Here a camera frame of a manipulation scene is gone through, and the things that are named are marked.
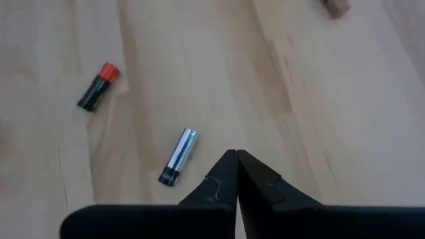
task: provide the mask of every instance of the wooden floor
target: wooden floor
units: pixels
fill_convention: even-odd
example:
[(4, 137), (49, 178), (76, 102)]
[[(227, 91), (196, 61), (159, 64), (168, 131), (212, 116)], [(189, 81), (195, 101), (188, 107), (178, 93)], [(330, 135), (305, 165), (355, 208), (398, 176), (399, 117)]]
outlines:
[[(0, 232), (176, 204), (246, 149), (325, 204), (425, 206), (420, 0), (0, 0)], [(76, 107), (105, 61), (122, 77)], [(184, 127), (176, 187), (157, 182)], [(244, 233), (238, 217), (236, 235)]]

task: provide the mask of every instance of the aa battery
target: aa battery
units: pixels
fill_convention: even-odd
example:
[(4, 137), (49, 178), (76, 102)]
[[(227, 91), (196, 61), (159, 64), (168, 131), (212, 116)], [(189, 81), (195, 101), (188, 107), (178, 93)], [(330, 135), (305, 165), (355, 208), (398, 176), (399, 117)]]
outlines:
[(87, 89), (77, 106), (93, 112), (102, 99), (103, 94), (120, 75), (120, 71), (111, 63), (105, 63), (99, 74), (94, 78), (92, 85)]
[(161, 176), (159, 176), (159, 182), (170, 187), (174, 186), (175, 181), (191, 154), (197, 136), (198, 134), (195, 130), (185, 128), (168, 164), (165, 166)]

